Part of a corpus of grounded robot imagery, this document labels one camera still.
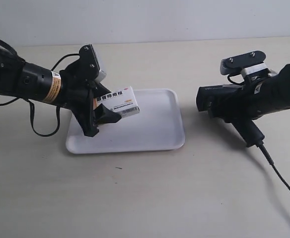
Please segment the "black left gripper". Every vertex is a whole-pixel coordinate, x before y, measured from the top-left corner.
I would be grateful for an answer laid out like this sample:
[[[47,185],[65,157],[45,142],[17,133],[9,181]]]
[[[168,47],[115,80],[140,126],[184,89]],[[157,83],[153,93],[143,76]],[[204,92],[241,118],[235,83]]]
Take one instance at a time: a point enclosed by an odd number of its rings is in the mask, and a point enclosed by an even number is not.
[[[119,113],[103,104],[94,109],[93,97],[101,97],[111,93],[95,78],[98,74],[92,45],[84,45],[78,52],[78,59],[60,71],[65,80],[65,99],[81,126],[85,136],[93,137],[99,130],[96,125],[117,123],[122,119]]]

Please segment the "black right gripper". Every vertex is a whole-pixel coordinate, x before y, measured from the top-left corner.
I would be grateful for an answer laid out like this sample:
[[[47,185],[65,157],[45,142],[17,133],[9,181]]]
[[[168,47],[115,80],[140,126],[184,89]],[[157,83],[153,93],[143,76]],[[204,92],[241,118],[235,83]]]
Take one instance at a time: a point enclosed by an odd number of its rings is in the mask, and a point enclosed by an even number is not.
[[[279,111],[279,86],[278,75],[270,75],[264,78],[257,78],[245,87],[246,96],[243,99],[243,106],[248,115],[258,119],[266,114]]]

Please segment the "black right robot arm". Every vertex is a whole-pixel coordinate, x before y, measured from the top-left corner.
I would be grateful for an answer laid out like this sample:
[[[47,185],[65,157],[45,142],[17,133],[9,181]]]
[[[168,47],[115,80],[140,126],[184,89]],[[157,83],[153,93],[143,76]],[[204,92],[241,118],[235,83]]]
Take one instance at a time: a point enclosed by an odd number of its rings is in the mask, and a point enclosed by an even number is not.
[[[213,118],[258,119],[266,114],[290,109],[290,64],[263,80],[213,99],[209,114]]]

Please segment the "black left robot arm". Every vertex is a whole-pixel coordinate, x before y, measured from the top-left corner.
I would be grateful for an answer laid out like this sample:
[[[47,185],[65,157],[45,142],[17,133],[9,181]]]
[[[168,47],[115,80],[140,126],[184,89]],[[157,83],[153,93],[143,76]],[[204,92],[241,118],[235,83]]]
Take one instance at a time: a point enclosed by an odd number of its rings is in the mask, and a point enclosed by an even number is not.
[[[34,101],[56,107],[57,127],[60,111],[68,109],[75,116],[83,134],[94,137],[102,124],[117,123],[122,117],[94,100],[110,93],[101,84],[105,77],[91,44],[80,48],[77,60],[60,72],[26,62],[15,50],[0,49],[0,95],[29,103],[30,123],[34,123]]]

